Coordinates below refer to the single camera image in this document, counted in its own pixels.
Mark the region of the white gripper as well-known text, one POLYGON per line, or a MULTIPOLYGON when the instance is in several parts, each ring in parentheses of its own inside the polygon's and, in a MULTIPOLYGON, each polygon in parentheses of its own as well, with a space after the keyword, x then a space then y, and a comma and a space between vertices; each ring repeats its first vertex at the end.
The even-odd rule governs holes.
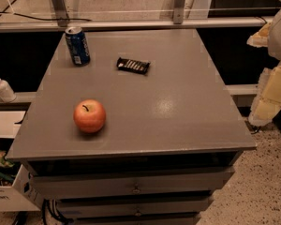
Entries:
MULTIPOLYGON (((281 61, 281 9, 272 23, 264 24, 250 36, 247 45, 268 46, 268 54, 281 61)), ((270 123, 281 110, 281 62, 273 69, 265 68, 259 76, 258 92, 251 105, 248 121, 256 127, 270 123)))

